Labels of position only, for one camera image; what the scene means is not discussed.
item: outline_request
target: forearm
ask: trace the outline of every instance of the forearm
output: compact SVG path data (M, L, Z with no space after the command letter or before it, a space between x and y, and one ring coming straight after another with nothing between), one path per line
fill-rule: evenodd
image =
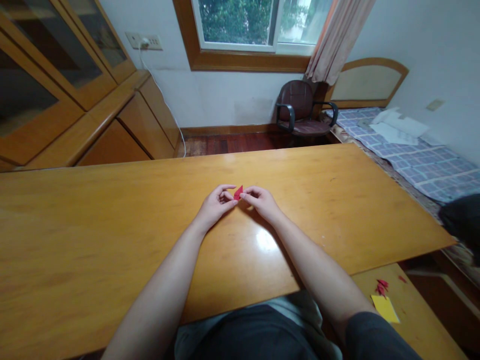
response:
M283 213L272 225L303 284L343 338L354 314L376 312L352 278Z
M128 310L103 359L159 359L165 353L177 331L207 230L195 221L187 227Z

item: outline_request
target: finger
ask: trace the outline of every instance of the finger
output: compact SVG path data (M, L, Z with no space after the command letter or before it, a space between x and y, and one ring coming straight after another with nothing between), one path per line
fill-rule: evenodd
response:
M212 192L212 195L215 196L220 196L220 194L227 189L235 189L237 186L236 185L231 185L231 184L222 184L218 185Z
M237 205L239 202L237 200L227 201L226 203L222 204L221 208L223 213L226 213L228 210L231 210Z
M243 189L243 192L245 194L255 194L257 196L261 195L265 191L266 190L264 188L258 187L258 186L249 186L249 187Z
M253 206L257 206L259 204L259 201L256 197L252 196L252 195L249 195L249 194L246 194L246 193L241 193L240 194L240 197L245 200L247 203L249 203L250 205L253 205Z
M222 198L222 197L225 198L225 199L227 199L227 200L233 200L233 199L234 199L234 197L232 196L232 194L229 193L228 191L222 192L221 195L220 195L220 198Z

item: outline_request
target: wooden cabinet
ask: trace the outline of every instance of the wooden cabinet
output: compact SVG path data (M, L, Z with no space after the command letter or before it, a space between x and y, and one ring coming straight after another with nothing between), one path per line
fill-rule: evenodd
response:
M122 124L114 120L80 159L77 166L129 163L144 160L150 160L150 157L130 136Z
M148 71L134 72L26 166L15 170L172 158L174 147L151 110L163 98L155 96L155 88L144 86L150 79Z
M0 31L0 157L25 165L83 114Z
M2 1L0 28L83 109L116 86L58 0Z
M163 131L165 131L168 140L170 140L170 144L175 148L179 140L180 131L153 77L150 77L145 84L143 84L140 88L140 93L150 106L151 111Z
M117 84L136 69L98 0L60 0Z
M15 169L15 165L0 159L0 173L10 172Z
M140 93L135 93L117 118L142 144L152 159L173 157L174 147Z

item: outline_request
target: power outlet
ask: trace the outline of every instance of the power outlet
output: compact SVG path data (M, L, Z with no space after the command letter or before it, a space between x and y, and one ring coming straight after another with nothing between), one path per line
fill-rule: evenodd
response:
M147 40L148 46L142 47L145 50L162 50L162 44L160 43L160 38L158 35L143 35L140 34L141 40Z
M142 48L143 50L162 50L162 44L158 35L145 35L138 32L125 33L128 42L134 49Z

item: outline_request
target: gray shorts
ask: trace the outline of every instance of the gray shorts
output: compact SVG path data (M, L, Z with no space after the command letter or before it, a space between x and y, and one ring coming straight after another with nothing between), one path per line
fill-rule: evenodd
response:
M290 295L280 296L251 305L269 305L283 316L292 320L295 324L308 332L311 341L323 349L322 359L342 360L342 352L339 347L329 341L322 332L322 314L319 307L312 299L308 291L301 290ZM189 323L178 328L175 342L175 359L187 360L190 358L204 336L230 312L226 312L205 320Z

